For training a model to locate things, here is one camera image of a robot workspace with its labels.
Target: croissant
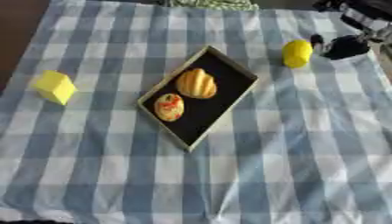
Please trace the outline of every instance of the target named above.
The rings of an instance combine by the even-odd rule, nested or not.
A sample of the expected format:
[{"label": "croissant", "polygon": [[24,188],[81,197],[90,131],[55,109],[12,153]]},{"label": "croissant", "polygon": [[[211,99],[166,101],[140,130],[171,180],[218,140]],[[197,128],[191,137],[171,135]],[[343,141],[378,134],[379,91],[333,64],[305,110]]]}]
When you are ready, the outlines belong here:
[{"label": "croissant", "polygon": [[177,79],[177,90],[185,96],[208,99],[217,92],[214,77],[207,74],[203,69],[196,68],[183,73]]}]

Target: tray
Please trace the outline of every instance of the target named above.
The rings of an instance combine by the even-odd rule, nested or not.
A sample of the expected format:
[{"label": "tray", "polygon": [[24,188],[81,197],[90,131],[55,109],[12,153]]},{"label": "tray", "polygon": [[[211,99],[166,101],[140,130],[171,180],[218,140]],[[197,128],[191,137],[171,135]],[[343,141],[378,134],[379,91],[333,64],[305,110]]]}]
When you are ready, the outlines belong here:
[{"label": "tray", "polygon": [[[189,98],[176,89],[176,79],[183,72],[197,67],[203,68],[214,77],[218,92],[211,99]],[[240,101],[256,82],[257,76],[209,45],[143,95],[138,100],[138,105],[169,131],[182,147],[192,151],[219,119]],[[184,114],[175,122],[162,121],[154,112],[155,100],[169,93],[181,95],[185,103]]]}]

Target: gingham cloth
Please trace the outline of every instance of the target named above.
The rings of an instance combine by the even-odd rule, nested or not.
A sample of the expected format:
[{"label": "gingham cloth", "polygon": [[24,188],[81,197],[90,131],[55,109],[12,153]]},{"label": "gingham cloth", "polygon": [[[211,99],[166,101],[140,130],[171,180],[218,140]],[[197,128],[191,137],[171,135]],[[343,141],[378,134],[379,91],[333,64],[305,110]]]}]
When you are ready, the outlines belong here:
[{"label": "gingham cloth", "polygon": [[[315,32],[353,30],[333,13],[52,1],[0,98],[0,218],[391,223],[391,87],[372,52],[282,66]],[[204,45],[260,80],[187,153],[136,100]],[[29,87],[48,69],[80,90],[65,107]]]}]

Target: yellow block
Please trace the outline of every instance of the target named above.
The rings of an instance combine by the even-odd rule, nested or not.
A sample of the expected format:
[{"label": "yellow block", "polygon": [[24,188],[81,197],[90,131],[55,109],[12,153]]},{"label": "yellow block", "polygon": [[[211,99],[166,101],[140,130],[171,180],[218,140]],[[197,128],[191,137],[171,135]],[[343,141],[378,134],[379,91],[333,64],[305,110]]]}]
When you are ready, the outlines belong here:
[{"label": "yellow block", "polygon": [[283,63],[287,67],[302,67],[309,62],[313,53],[311,43],[304,39],[296,39],[283,48]]},{"label": "yellow block", "polygon": [[50,70],[44,71],[33,86],[42,97],[61,105],[66,105],[69,98],[77,91],[67,75]]}]

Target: pastry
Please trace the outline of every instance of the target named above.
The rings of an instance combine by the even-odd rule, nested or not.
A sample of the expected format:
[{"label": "pastry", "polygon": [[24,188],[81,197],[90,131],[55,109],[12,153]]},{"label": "pastry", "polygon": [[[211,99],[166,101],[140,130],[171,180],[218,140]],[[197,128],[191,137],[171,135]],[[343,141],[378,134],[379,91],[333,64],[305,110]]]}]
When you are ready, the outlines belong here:
[{"label": "pastry", "polygon": [[176,86],[182,95],[198,99],[211,98],[217,91],[214,77],[201,68],[181,74],[177,79]]},{"label": "pastry", "polygon": [[184,101],[177,94],[164,94],[154,103],[157,116],[166,122],[174,122],[184,114]]}]

